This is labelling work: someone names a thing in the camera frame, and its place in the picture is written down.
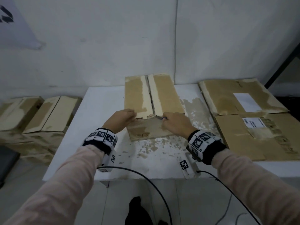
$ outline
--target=stacked cardboard boxes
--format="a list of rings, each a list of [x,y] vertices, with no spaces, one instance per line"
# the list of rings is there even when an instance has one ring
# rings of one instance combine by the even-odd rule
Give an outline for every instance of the stacked cardboard boxes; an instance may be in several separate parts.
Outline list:
[[[62,141],[81,98],[12,99],[0,108],[0,140],[22,159],[48,165]]]
[[[300,159],[300,123],[257,79],[199,86],[230,150],[253,161]]]
[[[125,108],[137,112],[136,120],[127,126],[132,141],[172,135],[162,127],[164,112],[185,113],[169,75],[142,75],[125,78]]]

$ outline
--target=hand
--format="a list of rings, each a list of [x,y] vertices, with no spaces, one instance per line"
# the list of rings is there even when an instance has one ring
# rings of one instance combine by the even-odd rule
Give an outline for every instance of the hand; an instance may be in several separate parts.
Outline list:
[[[197,128],[192,126],[189,118],[184,114],[178,112],[164,112],[163,117],[167,118],[163,119],[163,126],[171,133],[182,136],[185,139],[188,139],[190,134],[197,130]]]
[[[134,121],[137,113],[132,109],[125,109],[116,111],[102,126],[102,128],[109,129],[114,134],[122,131],[123,128],[128,126],[131,122]]]

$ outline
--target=floor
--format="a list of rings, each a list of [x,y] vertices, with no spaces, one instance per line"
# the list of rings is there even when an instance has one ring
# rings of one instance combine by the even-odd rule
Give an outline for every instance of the floor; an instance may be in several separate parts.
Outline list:
[[[47,167],[18,161],[0,189],[0,224],[37,191],[43,184],[42,177]],[[299,179],[285,179],[300,189]],[[211,178],[193,180],[153,180],[165,197],[172,214],[173,224],[211,224],[215,225],[224,215],[230,193],[219,182]],[[91,192],[84,199],[75,224],[124,224],[129,210],[129,202],[135,197],[142,198],[142,206],[150,214],[153,224],[160,219],[169,223],[167,209],[163,200],[145,180],[111,181],[109,188],[95,182]],[[232,197],[228,211],[218,223],[254,225],[255,221],[246,209]]]

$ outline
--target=pink sleeve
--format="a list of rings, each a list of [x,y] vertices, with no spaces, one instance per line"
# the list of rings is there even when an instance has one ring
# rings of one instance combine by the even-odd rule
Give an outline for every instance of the pink sleeve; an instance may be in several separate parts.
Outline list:
[[[103,156],[93,145],[79,147],[5,225],[73,224]]]
[[[300,192],[276,175],[228,149],[214,156],[212,166],[264,225],[300,224]]]

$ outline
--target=left hand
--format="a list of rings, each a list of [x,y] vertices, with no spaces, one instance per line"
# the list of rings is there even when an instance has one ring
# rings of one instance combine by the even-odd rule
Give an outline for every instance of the left hand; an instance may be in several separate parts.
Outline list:
[[[137,113],[132,109],[125,109],[116,111],[102,126],[102,128],[109,129],[114,134],[122,131],[126,126],[134,121]]]

